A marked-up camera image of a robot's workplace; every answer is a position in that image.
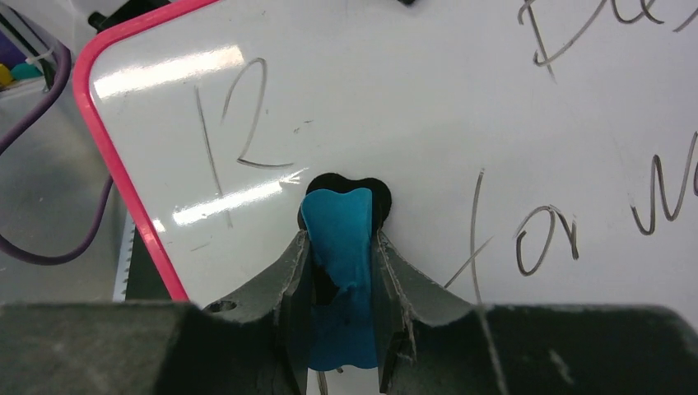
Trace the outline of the pink framed whiteboard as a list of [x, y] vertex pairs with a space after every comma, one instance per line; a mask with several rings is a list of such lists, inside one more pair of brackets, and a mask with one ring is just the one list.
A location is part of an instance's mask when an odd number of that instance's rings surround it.
[[[470, 304], [697, 335], [694, 1], [180, 1], [92, 39], [74, 92], [174, 302], [273, 264], [337, 173], [383, 181], [377, 233]], [[308, 362], [325, 388], [382, 393], [378, 358]]]

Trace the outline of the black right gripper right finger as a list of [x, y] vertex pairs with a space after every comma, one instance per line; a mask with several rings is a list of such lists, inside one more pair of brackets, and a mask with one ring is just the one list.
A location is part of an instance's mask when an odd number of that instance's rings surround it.
[[697, 335], [654, 305], [470, 304], [372, 239], [386, 394], [694, 394]]

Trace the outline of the blue whiteboard eraser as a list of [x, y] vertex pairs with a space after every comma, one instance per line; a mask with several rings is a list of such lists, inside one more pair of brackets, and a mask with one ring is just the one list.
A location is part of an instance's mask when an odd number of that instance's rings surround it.
[[377, 365], [371, 306], [371, 242], [389, 216], [392, 194], [376, 178], [326, 173], [313, 179], [298, 224], [309, 236], [314, 301], [309, 367]]

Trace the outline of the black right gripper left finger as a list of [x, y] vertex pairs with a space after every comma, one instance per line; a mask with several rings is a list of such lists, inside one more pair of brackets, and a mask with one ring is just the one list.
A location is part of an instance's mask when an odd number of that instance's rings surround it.
[[5, 304], [4, 394], [302, 394], [310, 243], [204, 308], [172, 301]]

